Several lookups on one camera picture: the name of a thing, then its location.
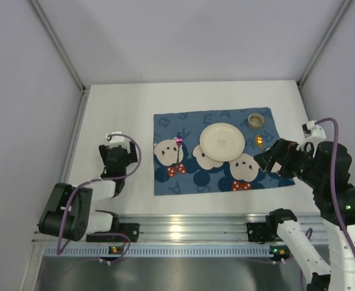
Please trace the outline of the aluminium frame post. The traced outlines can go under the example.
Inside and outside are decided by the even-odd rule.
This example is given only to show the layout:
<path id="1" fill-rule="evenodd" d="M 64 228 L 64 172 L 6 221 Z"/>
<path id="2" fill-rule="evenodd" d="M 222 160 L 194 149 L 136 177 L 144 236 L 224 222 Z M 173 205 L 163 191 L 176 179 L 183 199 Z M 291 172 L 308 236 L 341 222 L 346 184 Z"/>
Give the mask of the aluminium frame post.
<path id="1" fill-rule="evenodd" d="M 26 0 L 26 2 L 32 9 L 35 16 L 37 17 L 39 23 L 42 25 L 42 28 L 46 32 L 50 42 L 52 43 L 54 49 L 56 50 L 60 60 L 62 61 L 67 71 L 69 72 L 72 80 L 75 82 L 77 88 L 81 93 L 84 93 L 85 85 L 81 81 L 79 74 L 77 73 L 72 61 L 70 60 L 70 57 L 68 56 L 61 40 L 59 39 L 58 34 L 56 33 L 54 27 L 52 26 L 41 4 L 37 0 Z"/>
<path id="2" fill-rule="evenodd" d="M 345 18 L 345 15 L 350 10 L 354 0 L 343 0 L 340 2 L 340 6 L 335 12 L 333 18 L 329 21 L 329 25 L 325 32 L 322 35 L 321 40 L 319 41 L 316 49 L 314 50 L 310 60 L 308 61 L 306 67 L 304 68 L 301 77 L 297 81 L 297 87 L 300 89 L 304 86 L 305 82 L 309 78 L 311 72 L 313 71 L 314 67 L 316 66 L 318 60 L 322 57 L 323 53 L 325 52 L 328 44 L 331 41 L 331 38 L 336 33 L 337 29 L 339 28 L 341 22 Z"/>

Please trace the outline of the blue cartoon mouse placemat cloth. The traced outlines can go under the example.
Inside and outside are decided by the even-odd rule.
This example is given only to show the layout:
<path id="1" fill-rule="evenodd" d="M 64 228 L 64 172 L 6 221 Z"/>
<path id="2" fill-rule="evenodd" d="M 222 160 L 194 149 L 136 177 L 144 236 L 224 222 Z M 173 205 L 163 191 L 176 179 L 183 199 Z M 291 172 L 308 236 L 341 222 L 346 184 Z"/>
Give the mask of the blue cartoon mouse placemat cloth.
<path id="1" fill-rule="evenodd" d="M 248 126 L 247 119 L 252 113 L 261 114 L 265 118 L 264 125 L 258 130 Z M 245 137 L 243 154 L 234 162 L 211 161 L 199 145 L 203 129 L 218 122 L 237 127 Z M 264 173 L 253 159 L 254 155 L 261 152 L 254 143 L 256 135 L 262 137 L 264 149 L 279 139 L 268 107 L 155 114 L 153 125 L 156 196 L 270 189 L 295 184 L 291 178 Z M 184 154 L 178 164 L 177 132 L 183 133 Z"/>

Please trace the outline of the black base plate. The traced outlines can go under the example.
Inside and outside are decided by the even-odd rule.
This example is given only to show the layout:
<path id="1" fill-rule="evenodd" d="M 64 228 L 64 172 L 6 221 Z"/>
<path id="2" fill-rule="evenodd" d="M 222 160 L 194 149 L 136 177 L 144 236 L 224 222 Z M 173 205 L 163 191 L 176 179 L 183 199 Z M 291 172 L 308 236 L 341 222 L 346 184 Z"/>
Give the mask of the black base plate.
<path id="1" fill-rule="evenodd" d="M 102 232 L 93 233 L 86 236 L 86 242 L 88 243 L 123 243 L 127 242 L 128 239 L 118 236 L 111 235 L 111 233 L 121 233 L 126 235 L 132 243 L 138 241 L 139 238 L 139 227 L 138 223 L 120 223 L 119 227 L 109 231 L 109 235 L 104 235 Z"/>
<path id="2" fill-rule="evenodd" d="M 248 222 L 246 224 L 248 241 L 251 243 L 279 243 L 282 242 L 277 235 L 277 226 L 265 222 Z"/>

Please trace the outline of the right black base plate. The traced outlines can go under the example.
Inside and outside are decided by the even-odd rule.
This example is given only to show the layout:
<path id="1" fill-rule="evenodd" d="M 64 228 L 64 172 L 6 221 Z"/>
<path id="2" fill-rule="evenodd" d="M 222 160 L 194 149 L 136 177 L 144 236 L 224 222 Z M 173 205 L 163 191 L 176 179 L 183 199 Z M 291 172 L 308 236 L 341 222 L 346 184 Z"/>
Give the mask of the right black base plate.
<path id="1" fill-rule="evenodd" d="M 282 242 L 277 235 L 277 226 L 265 222 L 248 222 L 246 224 L 248 241 L 251 243 L 279 243 Z"/>

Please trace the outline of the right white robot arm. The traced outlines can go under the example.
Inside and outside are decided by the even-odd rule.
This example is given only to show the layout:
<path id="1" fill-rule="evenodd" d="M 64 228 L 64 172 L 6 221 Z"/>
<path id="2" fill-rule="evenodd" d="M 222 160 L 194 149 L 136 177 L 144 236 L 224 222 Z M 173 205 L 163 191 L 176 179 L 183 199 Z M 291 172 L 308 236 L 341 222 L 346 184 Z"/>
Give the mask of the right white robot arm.
<path id="1" fill-rule="evenodd" d="M 328 235 L 328 263 L 301 231 L 291 210 L 276 209 L 265 217 L 268 228 L 298 263 L 307 290 L 355 290 L 355 186 L 349 182 L 352 159 L 347 148 L 323 141 L 298 149 L 298 143 L 279 139 L 254 160 L 265 173 L 279 164 L 280 177 L 297 178 L 312 189 Z"/>

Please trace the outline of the left aluminium frame post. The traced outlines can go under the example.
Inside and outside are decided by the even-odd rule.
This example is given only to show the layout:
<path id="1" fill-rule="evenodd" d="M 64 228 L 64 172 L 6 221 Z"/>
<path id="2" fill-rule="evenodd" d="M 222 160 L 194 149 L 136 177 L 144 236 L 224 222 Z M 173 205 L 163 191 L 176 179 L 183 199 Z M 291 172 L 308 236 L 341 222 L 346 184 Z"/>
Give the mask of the left aluminium frame post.
<path id="1" fill-rule="evenodd" d="M 41 4 L 37 0 L 26 0 L 26 2 L 32 9 L 35 16 L 37 17 L 39 23 L 42 25 L 42 28 L 46 32 L 50 42 L 52 43 L 54 49 L 56 50 L 60 60 L 62 61 L 67 71 L 69 72 L 72 80 L 75 82 L 77 88 L 81 93 L 84 93 L 85 85 L 81 81 L 79 74 L 77 73 L 72 61 L 70 60 L 70 57 L 68 56 L 61 40 L 59 39 L 58 34 L 56 33 L 54 27 L 52 26 Z"/>

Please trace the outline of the aluminium mounting rail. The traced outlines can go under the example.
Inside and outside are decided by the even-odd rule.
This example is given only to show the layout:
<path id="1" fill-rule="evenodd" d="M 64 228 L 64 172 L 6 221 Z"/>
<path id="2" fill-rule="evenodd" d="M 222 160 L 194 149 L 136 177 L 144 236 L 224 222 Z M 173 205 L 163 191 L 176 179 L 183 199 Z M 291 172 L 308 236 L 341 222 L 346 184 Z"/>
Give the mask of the aluminium mounting rail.
<path id="1" fill-rule="evenodd" d="M 138 223 L 138 243 L 246 243 L 247 224 L 265 222 L 264 214 L 244 215 L 120 215 Z"/>

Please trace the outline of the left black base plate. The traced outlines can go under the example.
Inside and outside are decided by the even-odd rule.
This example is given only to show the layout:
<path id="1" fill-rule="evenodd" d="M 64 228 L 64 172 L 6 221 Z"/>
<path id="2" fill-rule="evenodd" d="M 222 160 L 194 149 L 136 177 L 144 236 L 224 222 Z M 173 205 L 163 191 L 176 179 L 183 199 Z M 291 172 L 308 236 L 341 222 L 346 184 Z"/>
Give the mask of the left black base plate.
<path id="1" fill-rule="evenodd" d="M 132 243 L 138 241 L 139 238 L 139 227 L 138 223 L 120 223 L 119 227 L 109 231 L 109 235 L 104 235 L 102 232 L 93 233 L 86 236 L 86 242 L 88 243 L 123 243 L 127 242 L 128 239 L 118 236 L 111 235 L 111 233 L 121 233 L 126 235 Z"/>

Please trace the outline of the small glass cup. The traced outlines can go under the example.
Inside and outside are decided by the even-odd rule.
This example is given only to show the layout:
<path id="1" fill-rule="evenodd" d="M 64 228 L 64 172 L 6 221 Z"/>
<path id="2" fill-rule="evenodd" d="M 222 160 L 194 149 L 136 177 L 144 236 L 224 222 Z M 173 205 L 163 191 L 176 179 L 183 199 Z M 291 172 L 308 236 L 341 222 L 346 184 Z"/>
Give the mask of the small glass cup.
<path id="1" fill-rule="evenodd" d="M 249 115 L 247 122 L 250 129 L 258 130 L 264 125 L 265 118 L 261 114 L 252 113 Z"/>

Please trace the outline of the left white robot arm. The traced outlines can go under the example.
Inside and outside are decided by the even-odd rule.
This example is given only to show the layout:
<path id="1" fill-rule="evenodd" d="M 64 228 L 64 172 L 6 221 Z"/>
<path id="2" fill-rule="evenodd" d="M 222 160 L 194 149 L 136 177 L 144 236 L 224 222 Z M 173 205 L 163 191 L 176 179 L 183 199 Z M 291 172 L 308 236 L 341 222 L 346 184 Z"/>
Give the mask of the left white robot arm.
<path id="1" fill-rule="evenodd" d="M 77 189 L 66 183 L 57 183 L 51 191 L 38 223 L 39 232 L 70 241 L 80 241 L 85 235 L 108 232 L 118 228 L 113 212 L 93 210 L 94 202 L 117 197 L 125 186 L 127 167 L 138 162 L 136 143 L 129 147 L 100 145 L 99 153 L 104 169 L 101 176 Z"/>

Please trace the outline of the cream round plate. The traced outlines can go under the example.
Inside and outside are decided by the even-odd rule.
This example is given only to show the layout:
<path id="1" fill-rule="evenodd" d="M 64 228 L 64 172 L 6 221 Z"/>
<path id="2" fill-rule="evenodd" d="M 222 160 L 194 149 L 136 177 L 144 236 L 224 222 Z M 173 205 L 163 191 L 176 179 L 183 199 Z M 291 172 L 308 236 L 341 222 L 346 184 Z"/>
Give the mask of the cream round plate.
<path id="1" fill-rule="evenodd" d="M 203 129 L 199 145 L 211 159 L 228 162 L 238 158 L 245 149 L 245 137 L 235 126 L 218 122 Z"/>

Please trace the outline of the gold spoon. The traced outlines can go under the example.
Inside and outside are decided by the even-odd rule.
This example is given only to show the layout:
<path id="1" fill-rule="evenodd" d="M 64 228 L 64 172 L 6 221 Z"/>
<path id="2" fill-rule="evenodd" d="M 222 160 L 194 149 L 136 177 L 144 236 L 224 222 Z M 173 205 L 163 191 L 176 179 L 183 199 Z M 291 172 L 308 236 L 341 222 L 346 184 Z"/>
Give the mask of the gold spoon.
<path id="1" fill-rule="evenodd" d="M 264 141 L 260 135 L 255 136 L 254 143 L 262 152 L 264 151 Z"/>

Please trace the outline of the right aluminium frame post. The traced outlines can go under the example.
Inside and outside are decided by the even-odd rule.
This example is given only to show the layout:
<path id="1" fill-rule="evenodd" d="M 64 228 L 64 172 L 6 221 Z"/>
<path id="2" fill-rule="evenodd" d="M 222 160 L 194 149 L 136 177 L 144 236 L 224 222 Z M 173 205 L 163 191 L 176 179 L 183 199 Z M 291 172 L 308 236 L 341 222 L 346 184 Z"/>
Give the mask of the right aluminium frame post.
<path id="1" fill-rule="evenodd" d="M 297 81 L 297 87 L 300 89 L 304 86 L 305 82 L 309 78 L 311 72 L 313 71 L 314 67 L 316 66 L 318 60 L 322 57 L 323 53 L 325 52 L 328 44 L 331 41 L 331 38 L 336 33 L 337 29 L 339 28 L 341 22 L 345 18 L 345 15 L 350 10 L 354 0 L 343 0 L 340 2 L 340 6 L 335 12 L 333 18 L 329 21 L 329 25 L 325 32 L 322 35 L 321 40 L 319 41 L 316 49 L 314 50 L 310 60 L 308 61 L 306 67 L 304 68 L 301 77 Z"/>

